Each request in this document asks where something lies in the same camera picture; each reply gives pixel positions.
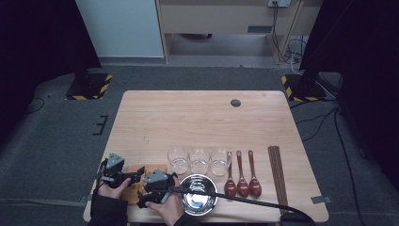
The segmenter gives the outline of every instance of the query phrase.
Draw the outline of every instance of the wire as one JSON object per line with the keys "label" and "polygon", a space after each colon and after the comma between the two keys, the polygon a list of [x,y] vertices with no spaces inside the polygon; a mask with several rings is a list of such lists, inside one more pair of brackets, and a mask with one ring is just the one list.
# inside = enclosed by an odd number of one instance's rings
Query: wire
{"label": "wire", "polygon": [[300,123],[305,122],[305,121],[317,120],[317,119],[322,118],[322,117],[325,117],[325,116],[327,116],[327,115],[319,115],[319,116],[314,117],[313,119],[298,121],[296,124],[300,124]]}
{"label": "wire", "polygon": [[36,109],[36,110],[29,111],[29,112],[25,112],[25,115],[29,115],[29,114],[38,112],[38,111],[40,111],[40,110],[44,107],[44,100],[43,100],[43,99],[41,99],[41,98],[39,98],[39,97],[35,97],[35,98],[33,98],[33,100],[41,100],[41,106],[40,106],[38,109]]}
{"label": "wire", "polygon": [[37,204],[37,205],[56,205],[56,206],[86,206],[85,202],[72,202],[62,200],[41,200],[41,199],[0,199],[0,204]]}
{"label": "wire", "polygon": [[355,186],[355,180],[353,179],[353,172],[352,168],[349,163],[348,155],[345,149],[345,145],[343,144],[343,138],[341,137],[340,129],[338,128],[338,123],[337,123],[337,114],[338,114],[339,108],[336,108],[335,114],[334,114],[334,122],[335,122],[335,129],[337,130],[338,137],[340,138],[341,145],[343,146],[343,154],[345,156],[345,161],[346,161],[346,166],[348,167],[349,171],[349,176],[350,176],[350,181],[352,184],[352,191],[353,191],[353,197],[355,199],[355,205],[356,205],[356,211],[358,211],[358,216],[361,225],[365,226],[366,224],[364,223],[363,216],[361,215],[360,208],[359,208],[359,200],[358,200],[358,195],[356,191],[356,186]]}
{"label": "wire", "polygon": [[322,125],[323,125],[323,122],[326,120],[326,118],[327,118],[332,112],[334,112],[337,108],[338,108],[338,107],[333,108],[332,110],[330,110],[330,111],[328,112],[328,114],[324,115],[324,118],[322,119],[322,122],[320,123],[319,128],[317,129],[316,133],[314,133],[314,134],[313,134],[311,137],[309,137],[309,138],[302,139],[302,142],[305,142],[305,141],[308,141],[308,140],[314,138],[314,137],[319,133],[319,131],[320,131]]}
{"label": "wire", "polygon": [[291,53],[291,71],[292,71],[294,74],[302,75],[302,73],[297,72],[297,71],[294,69],[294,57],[295,57],[295,54],[296,54],[296,49],[294,50],[293,53]]}
{"label": "wire", "polygon": [[332,94],[331,92],[328,91],[328,89],[325,88],[325,86],[323,86],[322,84],[320,84],[319,82],[316,81],[316,83],[326,92],[328,93],[330,96],[332,96],[334,99],[336,99],[335,95]]}
{"label": "wire", "polygon": [[298,39],[297,38],[297,36],[294,38],[294,39],[291,39],[290,41],[289,41],[289,44],[288,44],[288,46],[287,46],[287,53],[288,54],[290,54],[289,56],[287,56],[286,54],[285,54],[285,57],[291,57],[291,53],[292,53],[292,51],[291,51],[291,46],[290,46],[290,44],[291,44],[291,42],[293,42],[293,41],[296,41],[296,40],[299,40],[300,41],[300,47],[301,47],[301,51],[300,51],[300,54],[299,53],[296,53],[298,56],[300,56],[300,57],[296,57],[295,59],[296,60],[300,60],[301,58],[302,58],[302,56],[303,56],[303,44],[307,44],[304,40],[303,40],[303,38],[301,38],[301,39]]}
{"label": "wire", "polygon": [[[292,40],[289,41],[289,43],[287,45],[287,50],[286,50],[286,52],[284,54],[284,57],[287,57],[287,58],[293,57],[292,56],[293,51],[291,51],[291,42],[295,41],[295,40],[298,40],[298,39],[292,39]],[[293,57],[293,62],[294,62],[293,64],[299,64],[301,61],[302,61],[302,54],[295,53],[295,56]]]}
{"label": "wire", "polygon": [[280,61],[284,61],[287,62],[288,59],[284,58],[284,54],[281,52],[281,50],[279,49],[279,40],[277,38],[277,34],[276,34],[276,23],[277,23],[277,16],[279,14],[279,3],[277,1],[273,1],[273,33],[272,33],[272,41],[275,44],[276,48],[277,48],[277,54],[279,56],[279,60]]}
{"label": "wire", "polygon": [[340,80],[338,81],[338,87],[333,85],[328,79],[325,78],[325,75],[322,72],[319,72],[317,80],[319,84],[323,85],[326,89],[330,90],[331,92],[335,93],[335,96],[338,95],[338,92],[341,89],[343,76],[340,76]]}
{"label": "wire", "polygon": [[97,188],[102,187],[103,185],[105,185],[105,182],[102,182],[99,186],[97,186]]}
{"label": "wire", "polygon": [[337,101],[337,100],[336,100],[336,99],[318,99],[318,100],[315,100],[315,101],[304,101],[304,102],[301,102],[301,103],[299,103],[299,104],[290,106],[290,109],[293,109],[293,108],[295,108],[295,107],[297,107],[297,106],[304,105],[304,104],[307,104],[307,103],[313,103],[313,102],[329,102],[329,101]]}

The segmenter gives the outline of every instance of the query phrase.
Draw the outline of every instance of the chopsticks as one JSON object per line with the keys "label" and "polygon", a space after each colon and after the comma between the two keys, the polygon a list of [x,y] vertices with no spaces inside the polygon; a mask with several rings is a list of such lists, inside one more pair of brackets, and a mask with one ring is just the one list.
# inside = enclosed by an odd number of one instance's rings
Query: chopsticks
{"label": "chopsticks", "polygon": [[[279,146],[270,146],[269,151],[270,165],[272,167],[273,180],[277,192],[279,204],[288,205],[287,192],[285,190],[284,173],[282,171],[281,156],[279,154]],[[288,210],[280,209],[281,214],[285,214]]]}

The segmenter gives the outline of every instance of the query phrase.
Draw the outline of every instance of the clear drinking glass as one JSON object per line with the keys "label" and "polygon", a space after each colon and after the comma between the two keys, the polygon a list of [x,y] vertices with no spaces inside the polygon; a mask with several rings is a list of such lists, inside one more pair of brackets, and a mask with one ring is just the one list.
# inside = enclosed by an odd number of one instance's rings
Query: clear drinking glass
{"label": "clear drinking glass", "polygon": [[205,174],[209,168],[209,152],[204,148],[193,148],[188,151],[190,168],[193,173]]}
{"label": "clear drinking glass", "polygon": [[223,176],[231,164],[231,152],[225,148],[217,148],[211,154],[211,171],[216,176]]}
{"label": "clear drinking glass", "polygon": [[182,146],[173,147],[168,152],[168,161],[171,169],[177,174],[183,174],[188,170],[188,151]]}

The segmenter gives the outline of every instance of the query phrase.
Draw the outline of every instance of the metal bowl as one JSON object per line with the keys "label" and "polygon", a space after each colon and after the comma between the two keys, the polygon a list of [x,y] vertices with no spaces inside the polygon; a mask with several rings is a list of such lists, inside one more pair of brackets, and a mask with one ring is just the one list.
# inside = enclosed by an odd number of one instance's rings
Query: metal bowl
{"label": "metal bowl", "polygon": [[[194,191],[215,192],[215,183],[207,176],[193,174],[184,178],[181,187],[190,188]],[[201,196],[194,194],[182,194],[184,211],[191,216],[203,216],[211,212],[216,206],[217,197]]]}

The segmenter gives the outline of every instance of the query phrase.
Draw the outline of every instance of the wooden spoon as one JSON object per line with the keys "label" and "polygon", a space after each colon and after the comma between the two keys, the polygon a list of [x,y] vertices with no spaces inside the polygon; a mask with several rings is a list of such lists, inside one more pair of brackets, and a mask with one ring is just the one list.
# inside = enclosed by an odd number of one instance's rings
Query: wooden spoon
{"label": "wooden spoon", "polygon": [[231,165],[229,165],[229,179],[225,184],[225,194],[229,196],[235,196],[237,194],[237,186],[235,186],[235,182],[232,180],[231,177]]}
{"label": "wooden spoon", "polygon": [[258,179],[255,176],[255,166],[253,163],[253,151],[249,151],[248,156],[249,156],[250,171],[252,172],[252,179],[249,182],[249,191],[252,196],[258,198],[262,194],[262,187],[261,187],[261,184],[259,183]]}
{"label": "wooden spoon", "polygon": [[248,197],[249,195],[249,186],[247,184],[246,179],[244,179],[243,175],[243,163],[241,160],[241,151],[237,151],[237,161],[238,161],[238,168],[240,169],[240,180],[237,183],[237,192],[241,197]]}

